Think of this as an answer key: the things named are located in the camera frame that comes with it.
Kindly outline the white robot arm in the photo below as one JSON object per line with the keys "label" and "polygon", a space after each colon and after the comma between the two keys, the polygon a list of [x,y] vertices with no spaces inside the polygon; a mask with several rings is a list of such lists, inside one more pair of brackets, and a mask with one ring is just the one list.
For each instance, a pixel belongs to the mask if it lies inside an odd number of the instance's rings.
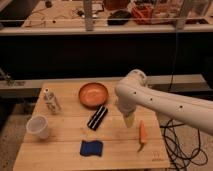
{"label": "white robot arm", "polygon": [[138,105],[165,114],[213,136],[213,101],[151,89],[141,70],[130,71],[115,86],[117,108],[124,118]]}

